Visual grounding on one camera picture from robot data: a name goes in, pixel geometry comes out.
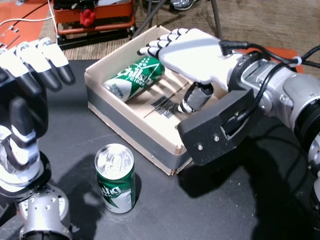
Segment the green soda can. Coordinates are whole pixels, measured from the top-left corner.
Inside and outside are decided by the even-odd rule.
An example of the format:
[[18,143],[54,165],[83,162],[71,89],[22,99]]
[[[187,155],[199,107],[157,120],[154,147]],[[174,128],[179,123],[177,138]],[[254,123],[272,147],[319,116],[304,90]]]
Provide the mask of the green soda can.
[[165,67],[159,60],[146,56],[105,81],[103,85],[125,102],[157,81],[164,72]]
[[109,144],[97,152],[94,164],[106,207],[115,214],[130,211],[136,203],[132,152],[121,144]]

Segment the can lid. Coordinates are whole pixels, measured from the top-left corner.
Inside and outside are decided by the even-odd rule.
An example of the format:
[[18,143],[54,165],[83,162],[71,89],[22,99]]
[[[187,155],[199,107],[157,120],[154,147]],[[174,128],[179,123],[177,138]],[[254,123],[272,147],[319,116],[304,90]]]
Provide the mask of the can lid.
[[106,179],[118,180],[125,177],[134,166],[134,156],[124,145],[109,144],[96,155],[96,170]]

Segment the gray tape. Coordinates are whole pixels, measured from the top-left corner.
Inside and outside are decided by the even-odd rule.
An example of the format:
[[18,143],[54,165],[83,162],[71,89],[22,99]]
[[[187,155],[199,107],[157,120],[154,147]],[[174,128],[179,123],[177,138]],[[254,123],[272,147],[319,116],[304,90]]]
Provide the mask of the gray tape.
[[209,98],[211,98],[212,95],[213,94],[206,95],[198,86],[195,86],[186,103],[193,110],[199,110],[206,104],[206,102],[209,100]]
[[128,119],[116,111],[109,103],[97,95],[91,88],[86,87],[88,101],[94,105],[103,115],[107,116],[114,124],[120,127],[127,135],[134,139],[144,149],[151,153],[167,168],[175,170],[180,168],[190,158],[186,151],[176,155],[159,145],[145,132],[136,127]]

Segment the shoe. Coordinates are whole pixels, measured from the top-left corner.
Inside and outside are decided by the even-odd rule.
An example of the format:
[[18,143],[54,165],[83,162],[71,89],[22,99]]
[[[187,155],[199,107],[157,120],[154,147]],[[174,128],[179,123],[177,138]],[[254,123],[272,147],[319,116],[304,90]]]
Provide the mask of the shoe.
[[174,7],[176,10],[188,10],[192,7],[192,4],[197,0],[171,0],[170,5]]
[[160,2],[160,0],[151,0],[151,2],[152,2],[153,4],[157,4],[157,3]]

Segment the robotic arm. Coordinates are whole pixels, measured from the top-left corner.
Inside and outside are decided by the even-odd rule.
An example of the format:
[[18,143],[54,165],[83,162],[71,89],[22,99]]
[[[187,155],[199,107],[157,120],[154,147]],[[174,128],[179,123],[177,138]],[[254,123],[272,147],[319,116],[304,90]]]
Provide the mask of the robotic arm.
[[[261,51],[233,51],[249,47]],[[167,68],[194,81],[179,112],[200,109],[214,92],[208,91],[211,83],[228,92],[178,125],[181,139],[198,165],[236,148],[264,114],[279,118],[298,138],[308,155],[309,169],[319,177],[313,196],[320,214],[320,80],[291,68],[299,64],[320,68],[319,63],[307,61],[318,50],[320,46],[303,57],[287,59],[257,44],[220,41],[199,29],[180,28],[138,53],[156,57]]]
[[75,76],[49,38],[0,49],[0,105],[11,123],[0,125],[0,226],[20,212],[23,240],[72,239],[68,199],[48,184],[50,164],[37,142],[48,129],[46,89],[59,91],[61,81],[71,85]]

